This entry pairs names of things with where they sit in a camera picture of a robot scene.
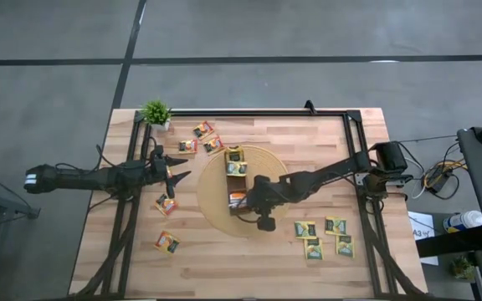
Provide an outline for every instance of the yellow snack packet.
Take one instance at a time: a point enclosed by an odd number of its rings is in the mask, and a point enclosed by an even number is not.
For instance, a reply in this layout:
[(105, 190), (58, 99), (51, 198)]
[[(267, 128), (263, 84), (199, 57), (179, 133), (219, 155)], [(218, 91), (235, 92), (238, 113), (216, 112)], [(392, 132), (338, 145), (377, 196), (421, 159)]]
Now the yellow snack packet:
[(305, 239), (305, 258), (323, 260), (323, 242), (320, 238)]
[(347, 220), (339, 217), (325, 217), (325, 233), (331, 235), (346, 235)]
[(336, 236), (336, 254), (355, 257), (355, 245), (350, 235)]
[(295, 237), (300, 239), (317, 238), (315, 222), (295, 222)]

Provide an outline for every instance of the white pot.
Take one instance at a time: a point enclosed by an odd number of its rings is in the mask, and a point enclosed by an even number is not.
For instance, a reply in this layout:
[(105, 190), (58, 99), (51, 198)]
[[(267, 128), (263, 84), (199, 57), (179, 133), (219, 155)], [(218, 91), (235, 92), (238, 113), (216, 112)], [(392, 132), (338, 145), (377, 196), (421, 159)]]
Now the white pot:
[(152, 124), (151, 127), (153, 130), (162, 130), (162, 131), (168, 131), (168, 126), (171, 124), (171, 120), (168, 119), (167, 122), (165, 122), (164, 125), (154, 125)]

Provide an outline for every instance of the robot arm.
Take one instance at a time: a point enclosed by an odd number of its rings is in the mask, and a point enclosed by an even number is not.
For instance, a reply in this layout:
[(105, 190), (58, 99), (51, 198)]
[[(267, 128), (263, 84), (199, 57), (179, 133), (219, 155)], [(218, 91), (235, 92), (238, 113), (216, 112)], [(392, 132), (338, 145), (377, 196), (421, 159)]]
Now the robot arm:
[(130, 199), (145, 185), (164, 181), (167, 195), (174, 197), (174, 186), (190, 171), (171, 175), (168, 167), (185, 163), (185, 159), (174, 159), (163, 155), (163, 148), (157, 145), (150, 154), (150, 160), (126, 161), (116, 166), (99, 170), (81, 170), (41, 165), (26, 171), (23, 188), (29, 193), (39, 194), (55, 189), (101, 190), (120, 199)]
[(318, 171), (299, 171), (281, 176), (273, 183), (267, 176), (256, 176), (254, 187), (247, 193), (247, 206), (259, 214), (258, 229), (273, 231), (271, 210), (285, 203), (297, 203), (319, 191), (326, 184), (357, 173), (366, 173), (361, 179), (360, 193), (370, 197), (386, 197), (386, 183), (393, 180), (410, 181), (412, 176), (402, 175), (408, 165), (397, 142), (376, 144), (380, 166), (372, 166), (368, 152), (361, 151), (349, 159), (339, 161)]

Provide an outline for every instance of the white paper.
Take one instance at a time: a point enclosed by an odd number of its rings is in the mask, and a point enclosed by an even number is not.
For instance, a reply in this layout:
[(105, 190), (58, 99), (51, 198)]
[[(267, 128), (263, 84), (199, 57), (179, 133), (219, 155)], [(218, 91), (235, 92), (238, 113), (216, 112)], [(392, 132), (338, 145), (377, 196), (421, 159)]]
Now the white paper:
[[(410, 224), (412, 225), (415, 240), (434, 236), (433, 216), (417, 212), (408, 212), (408, 217), (410, 217)], [(421, 261), (422, 263), (437, 266), (438, 256), (432, 256), (430, 258), (420, 258), (419, 261)]]

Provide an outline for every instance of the yellow wire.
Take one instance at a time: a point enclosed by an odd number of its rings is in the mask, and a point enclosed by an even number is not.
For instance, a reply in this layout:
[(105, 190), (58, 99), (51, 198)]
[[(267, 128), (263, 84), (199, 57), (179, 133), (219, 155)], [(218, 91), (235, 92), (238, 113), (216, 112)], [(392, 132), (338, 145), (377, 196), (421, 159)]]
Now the yellow wire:
[[(444, 161), (444, 162), (439, 162), (437, 163), (435, 166), (431, 167), (426, 173), (425, 173), (425, 177), (423, 178), (423, 185), (426, 187), (426, 188), (430, 188), (432, 187), (434, 184), (436, 184), (441, 178), (442, 178), (442, 175), (448, 171), (449, 169), (454, 169), (452, 168), (453, 166), (456, 166), (455, 168), (459, 168), (459, 167), (462, 167), (464, 168), (466, 171), (468, 170), (468, 166), (465, 164), (465, 163), (462, 163), (462, 161), (464, 161), (464, 158), (463, 159), (460, 159), (459, 161), (456, 161), (456, 162), (453, 162), (453, 161)], [(429, 185), (428, 184), (428, 173), (434, 169), (436, 166), (441, 166), (443, 165), (444, 166), (444, 170), (443, 172), (438, 175), (436, 177), (436, 179), (434, 179), (434, 181)]]

